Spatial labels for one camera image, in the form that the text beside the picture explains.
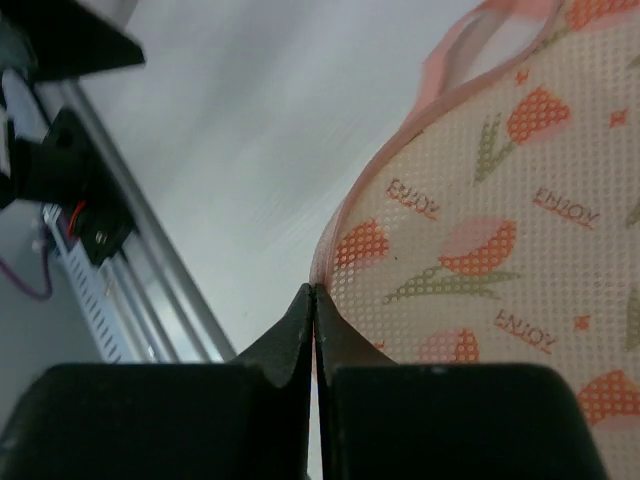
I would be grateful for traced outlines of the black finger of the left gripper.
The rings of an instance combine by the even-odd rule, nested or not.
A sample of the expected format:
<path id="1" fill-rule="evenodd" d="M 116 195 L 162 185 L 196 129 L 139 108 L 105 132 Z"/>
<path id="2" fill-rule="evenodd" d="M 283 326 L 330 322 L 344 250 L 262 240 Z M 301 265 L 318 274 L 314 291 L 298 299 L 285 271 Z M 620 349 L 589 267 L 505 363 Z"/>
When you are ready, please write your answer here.
<path id="1" fill-rule="evenodd" d="M 139 43 L 76 1 L 3 1 L 1 70 L 59 82 L 145 62 Z"/>

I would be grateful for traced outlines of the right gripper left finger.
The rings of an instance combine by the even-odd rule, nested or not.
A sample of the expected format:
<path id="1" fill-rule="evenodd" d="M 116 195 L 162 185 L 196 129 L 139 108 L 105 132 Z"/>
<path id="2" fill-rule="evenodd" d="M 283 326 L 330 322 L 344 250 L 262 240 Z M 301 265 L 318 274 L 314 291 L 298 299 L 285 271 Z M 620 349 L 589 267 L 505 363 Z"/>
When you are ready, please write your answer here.
<path id="1" fill-rule="evenodd" d="M 61 364 L 16 403 L 5 479 L 303 479 L 314 295 L 225 363 Z"/>

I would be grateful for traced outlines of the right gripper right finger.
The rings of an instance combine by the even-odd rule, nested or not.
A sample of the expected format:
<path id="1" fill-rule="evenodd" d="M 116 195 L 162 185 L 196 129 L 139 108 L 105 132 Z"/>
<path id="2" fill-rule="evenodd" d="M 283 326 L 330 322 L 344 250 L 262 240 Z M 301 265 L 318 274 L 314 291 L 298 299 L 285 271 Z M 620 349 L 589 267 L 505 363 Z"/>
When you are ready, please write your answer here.
<path id="1" fill-rule="evenodd" d="M 527 363 L 398 364 L 314 288 L 327 479 L 603 479 L 578 402 Z"/>

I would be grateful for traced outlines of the tulip print mesh laundry bag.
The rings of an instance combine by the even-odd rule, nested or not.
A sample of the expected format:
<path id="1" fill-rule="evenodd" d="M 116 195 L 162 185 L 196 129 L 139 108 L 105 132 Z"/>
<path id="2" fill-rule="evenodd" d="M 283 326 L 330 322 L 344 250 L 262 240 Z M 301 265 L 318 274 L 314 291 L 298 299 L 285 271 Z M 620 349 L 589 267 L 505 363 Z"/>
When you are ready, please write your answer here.
<path id="1" fill-rule="evenodd" d="M 485 1 L 327 224 L 311 279 L 398 362 L 549 366 L 639 475 L 639 5 Z"/>

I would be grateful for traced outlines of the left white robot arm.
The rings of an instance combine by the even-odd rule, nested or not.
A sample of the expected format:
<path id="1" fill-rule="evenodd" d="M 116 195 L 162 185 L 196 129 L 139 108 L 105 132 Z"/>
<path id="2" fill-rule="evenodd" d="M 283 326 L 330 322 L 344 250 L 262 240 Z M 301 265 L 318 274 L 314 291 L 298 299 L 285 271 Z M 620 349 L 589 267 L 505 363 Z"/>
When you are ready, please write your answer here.
<path id="1" fill-rule="evenodd" d="M 38 83 L 140 65 L 141 46 L 76 1 L 1 4 L 1 205 L 15 200 L 73 205 L 91 162 L 66 134 L 50 144 Z"/>

